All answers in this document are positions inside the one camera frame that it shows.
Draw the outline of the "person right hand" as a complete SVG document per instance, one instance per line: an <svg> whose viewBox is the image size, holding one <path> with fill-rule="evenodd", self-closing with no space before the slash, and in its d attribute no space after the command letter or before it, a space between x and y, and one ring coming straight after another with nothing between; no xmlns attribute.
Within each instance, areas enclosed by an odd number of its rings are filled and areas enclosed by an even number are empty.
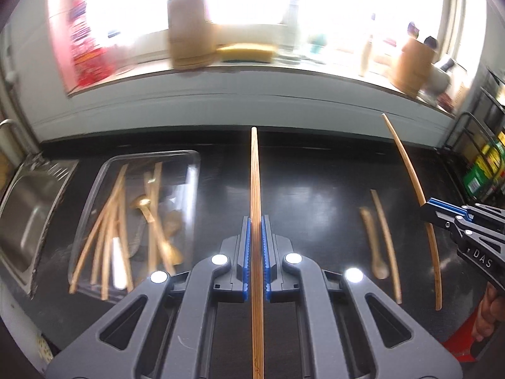
<svg viewBox="0 0 505 379"><path fill-rule="evenodd" d="M505 301L497 289L487 284L485 294L479 303L478 313L472 327L472 337L477 342L489 338L495 331L496 324L505 319Z"/></svg>

